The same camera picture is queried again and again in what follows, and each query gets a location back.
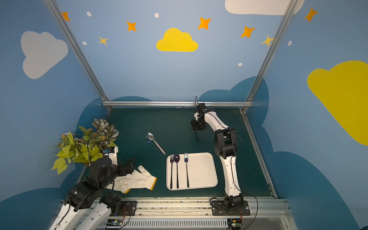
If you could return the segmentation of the purple metal fork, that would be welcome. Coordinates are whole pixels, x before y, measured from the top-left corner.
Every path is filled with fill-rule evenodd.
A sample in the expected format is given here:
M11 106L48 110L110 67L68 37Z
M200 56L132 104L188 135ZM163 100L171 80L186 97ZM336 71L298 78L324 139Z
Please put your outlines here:
M173 172L172 172L172 171L173 171L174 155L171 155L171 156L170 156L170 163L171 163L171 180L170 180L170 189L172 189L172 188L173 188L173 186L172 186L172 185L173 185L173 180L172 180L172 179L173 179L173 178L172 178L172 177L173 177Z

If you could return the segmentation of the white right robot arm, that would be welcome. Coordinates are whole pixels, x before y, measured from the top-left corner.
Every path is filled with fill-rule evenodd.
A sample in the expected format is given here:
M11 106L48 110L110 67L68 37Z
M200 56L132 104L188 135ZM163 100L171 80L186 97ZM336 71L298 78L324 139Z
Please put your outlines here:
M221 160L225 179L224 206L229 213L240 210L244 200L236 169L238 145L235 129L222 122L217 113L212 108L207 108L204 103L196 106L191 125L193 130L203 131L210 126L214 131L214 149Z

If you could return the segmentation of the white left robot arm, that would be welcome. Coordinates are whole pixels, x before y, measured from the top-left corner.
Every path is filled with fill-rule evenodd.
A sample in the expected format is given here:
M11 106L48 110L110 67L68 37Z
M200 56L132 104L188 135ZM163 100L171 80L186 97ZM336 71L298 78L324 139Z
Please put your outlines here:
M116 185L119 176L132 173L135 159L127 160L125 164L113 164L112 160L102 157L90 165L86 179L74 185L67 194L64 204L55 221L49 227L51 230L96 230L106 219L113 219L120 214L122 220L113 224L117 229L127 226L136 213L136 201L123 201L114 192L103 193L108 185Z

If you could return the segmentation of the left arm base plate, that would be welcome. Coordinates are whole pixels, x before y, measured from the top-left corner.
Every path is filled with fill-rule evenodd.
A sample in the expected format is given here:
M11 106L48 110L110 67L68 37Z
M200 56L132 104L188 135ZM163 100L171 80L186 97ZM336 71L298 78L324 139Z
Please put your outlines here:
M137 201L123 200L121 201L120 208L116 213L112 213L111 216L135 216L137 203Z

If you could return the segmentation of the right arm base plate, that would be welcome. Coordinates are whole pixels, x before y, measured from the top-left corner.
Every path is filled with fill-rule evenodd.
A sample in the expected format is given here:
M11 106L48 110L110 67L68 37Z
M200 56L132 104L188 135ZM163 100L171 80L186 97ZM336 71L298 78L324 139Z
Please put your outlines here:
M250 216L251 209L247 201L243 202L242 207L230 208L225 205L223 200L211 200L210 206L212 208L213 216Z

